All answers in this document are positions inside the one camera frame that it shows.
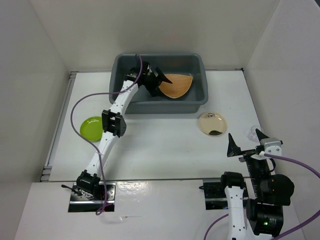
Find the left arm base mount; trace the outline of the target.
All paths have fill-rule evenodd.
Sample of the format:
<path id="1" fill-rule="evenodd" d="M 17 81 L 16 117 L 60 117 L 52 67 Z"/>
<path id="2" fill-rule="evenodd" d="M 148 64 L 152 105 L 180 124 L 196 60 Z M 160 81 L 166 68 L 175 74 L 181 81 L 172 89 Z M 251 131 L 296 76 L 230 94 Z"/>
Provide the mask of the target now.
<path id="1" fill-rule="evenodd" d="M 106 185 L 107 206 L 104 208 L 104 212 L 114 212 L 115 210 L 116 186 L 115 182 L 108 182 Z M 69 213 L 96 212 L 105 202 L 105 189 L 102 182 L 99 183 L 99 192 L 95 196 L 77 188 L 75 183 L 72 184 L 72 187 L 65 184 L 62 184 L 61 187 L 70 190 Z"/>

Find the woven bamboo tray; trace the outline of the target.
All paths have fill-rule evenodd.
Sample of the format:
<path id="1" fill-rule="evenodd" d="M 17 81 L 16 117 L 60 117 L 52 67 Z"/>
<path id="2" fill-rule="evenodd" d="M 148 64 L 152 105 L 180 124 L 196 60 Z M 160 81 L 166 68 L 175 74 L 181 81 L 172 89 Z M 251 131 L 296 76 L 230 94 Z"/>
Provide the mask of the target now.
<path id="1" fill-rule="evenodd" d="M 162 82 L 159 85 L 159 90 L 171 99 L 177 99 L 184 96 L 191 88 L 193 77 L 183 74 L 166 74 L 165 77 L 171 81 Z"/>

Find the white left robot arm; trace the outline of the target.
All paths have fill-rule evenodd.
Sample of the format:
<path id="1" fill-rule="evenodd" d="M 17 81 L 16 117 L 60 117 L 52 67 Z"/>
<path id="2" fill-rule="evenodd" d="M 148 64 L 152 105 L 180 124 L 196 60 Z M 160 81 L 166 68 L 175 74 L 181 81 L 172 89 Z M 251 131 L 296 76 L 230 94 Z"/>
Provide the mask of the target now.
<path id="1" fill-rule="evenodd" d="M 107 193 L 106 189 L 102 190 L 100 187 L 100 181 L 105 176 L 103 167 L 112 147 L 125 134 L 127 124 L 124 113 L 139 87 L 145 86 L 149 93 L 154 94 L 161 83 L 172 83 L 160 68 L 156 67 L 155 70 L 152 70 L 150 64 L 143 60 L 139 60 L 138 63 L 140 66 L 131 68 L 124 75 L 121 90 L 117 92 L 116 100 L 112 106 L 102 111 L 100 143 L 96 147 L 96 153 L 91 162 L 76 180 L 77 188 L 88 200 L 94 200 Z"/>

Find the green round plate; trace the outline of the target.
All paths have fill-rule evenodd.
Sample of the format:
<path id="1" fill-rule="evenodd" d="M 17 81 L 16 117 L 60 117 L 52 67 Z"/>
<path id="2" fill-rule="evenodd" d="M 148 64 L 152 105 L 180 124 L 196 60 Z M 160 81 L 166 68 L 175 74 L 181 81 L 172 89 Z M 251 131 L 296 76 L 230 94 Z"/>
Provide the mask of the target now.
<path id="1" fill-rule="evenodd" d="M 87 118 L 80 126 L 80 134 L 91 142 L 98 142 L 102 138 L 103 125 L 100 116 Z"/>

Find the clear plastic cup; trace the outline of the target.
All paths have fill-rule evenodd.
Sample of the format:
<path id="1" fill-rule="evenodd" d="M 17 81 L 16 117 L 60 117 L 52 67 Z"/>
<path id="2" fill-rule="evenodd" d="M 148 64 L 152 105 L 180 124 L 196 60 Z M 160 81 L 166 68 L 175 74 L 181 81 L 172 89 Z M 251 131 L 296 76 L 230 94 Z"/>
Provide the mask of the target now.
<path id="1" fill-rule="evenodd" d="M 264 130 L 259 125 L 253 125 L 250 129 L 248 129 L 245 133 L 247 138 L 252 142 L 259 142 L 258 135 L 256 133 L 256 130 L 259 130 L 260 132 L 264 132 Z"/>

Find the cream gold round plate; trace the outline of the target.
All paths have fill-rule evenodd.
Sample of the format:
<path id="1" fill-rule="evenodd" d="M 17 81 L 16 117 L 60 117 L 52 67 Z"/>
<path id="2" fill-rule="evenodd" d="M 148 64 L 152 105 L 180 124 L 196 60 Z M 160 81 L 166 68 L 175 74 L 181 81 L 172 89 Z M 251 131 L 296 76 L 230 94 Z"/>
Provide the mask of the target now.
<path id="1" fill-rule="evenodd" d="M 205 112 L 199 119 L 200 129 L 209 136 L 221 136 L 227 130 L 227 121 L 217 112 Z"/>

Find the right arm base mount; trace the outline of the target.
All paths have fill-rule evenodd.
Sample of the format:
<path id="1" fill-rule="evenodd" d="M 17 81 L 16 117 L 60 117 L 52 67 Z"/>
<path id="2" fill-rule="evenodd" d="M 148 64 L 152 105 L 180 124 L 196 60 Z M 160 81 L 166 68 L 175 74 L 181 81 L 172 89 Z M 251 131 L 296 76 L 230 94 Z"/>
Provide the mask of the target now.
<path id="1" fill-rule="evenodd" d="M 204 179 L 203 184 L 199 187 L 203 190 L 205 209 L 206 210 L 227 210 L 229 208 L 228 199 L 225 193 L 225 188 L 234 189 L 235 187 L 243 187 L 243 194 L 241 200 L 243 207 L 247 205 L 249 194 L 246 183 L 243 180 L 225 179 L 223 181 L 218 179 Z"/>

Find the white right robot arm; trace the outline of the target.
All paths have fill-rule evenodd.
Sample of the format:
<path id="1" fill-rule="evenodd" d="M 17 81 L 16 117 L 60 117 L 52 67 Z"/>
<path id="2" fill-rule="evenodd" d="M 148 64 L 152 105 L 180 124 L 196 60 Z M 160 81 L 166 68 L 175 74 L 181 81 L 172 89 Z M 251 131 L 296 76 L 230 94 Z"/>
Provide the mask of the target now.
<path id="1" fill-rule="evenodd" d="M 280 235 L 284 224 L 283 207 L 291 204 L 294 183 L 283 174 L 272 174 L 268 167 L 272 157 L 282 155 L 283 142 L 255 130 L 259 145 L 241 150 L 231 134 L 228 135 L 228 157 L 239 157 L 248 166 L 254 198 L 244 200 L 246 183 L 241 173 L 226 171 L 220 178 L 219 191 L 227 198 L 229 240 L 269 240 Z"/>

